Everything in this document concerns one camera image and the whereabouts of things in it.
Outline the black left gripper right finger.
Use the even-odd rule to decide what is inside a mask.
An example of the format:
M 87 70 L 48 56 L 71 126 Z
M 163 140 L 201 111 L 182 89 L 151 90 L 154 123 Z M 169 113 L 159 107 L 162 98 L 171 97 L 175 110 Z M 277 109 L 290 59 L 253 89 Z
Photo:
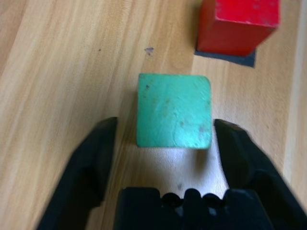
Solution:
M 276 230 L 305 230 L 304 210 L 246 130 L 222 119 L 216 119 L 214 127 L 228 186 L 256 192 Z

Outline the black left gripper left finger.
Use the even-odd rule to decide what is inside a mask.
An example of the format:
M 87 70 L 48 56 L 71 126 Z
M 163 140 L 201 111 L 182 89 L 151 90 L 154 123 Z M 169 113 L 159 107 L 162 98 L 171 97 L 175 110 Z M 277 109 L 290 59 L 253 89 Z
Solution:
M 100 121 L 75 149 L 37 229 L 85 229 L 91 210 L 105 196 L 117 123 L 116 117 Z

